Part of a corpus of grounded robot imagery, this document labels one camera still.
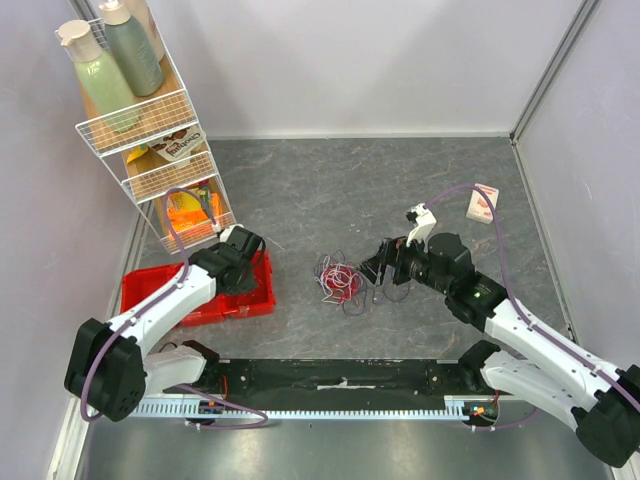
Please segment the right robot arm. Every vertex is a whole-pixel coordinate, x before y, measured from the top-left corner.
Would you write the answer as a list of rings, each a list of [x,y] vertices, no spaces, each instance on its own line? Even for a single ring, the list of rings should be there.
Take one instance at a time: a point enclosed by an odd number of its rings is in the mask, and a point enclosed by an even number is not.
[[[460,359],[457,377],[465,391],[490,388],[525,400],[568,426],[611,467],[623,467],[638,452],[638,365],[622,369],[549,327],[477,271],[456,234],[385,239],[358,267],[375,285],[388,269],[394,284],[415,281],[437,291],[454,317],[490,336]]]

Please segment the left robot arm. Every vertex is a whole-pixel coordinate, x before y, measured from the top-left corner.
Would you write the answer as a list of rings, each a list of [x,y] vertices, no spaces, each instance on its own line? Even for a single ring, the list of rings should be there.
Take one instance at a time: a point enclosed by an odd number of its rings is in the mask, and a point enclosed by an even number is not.
[[[160,353],[152,349],[196,308],[256,289],[253,269],[265,250],[261,236],[233,225],[215,245],[185,254],[178,272],[134,307],[104,322],[82,323],[64,377],[65,389],[80,401],[81,418],[118,422],[143,398],[168,388],[215,389],[220,371],[210,362],[212,350],[197,341]]]

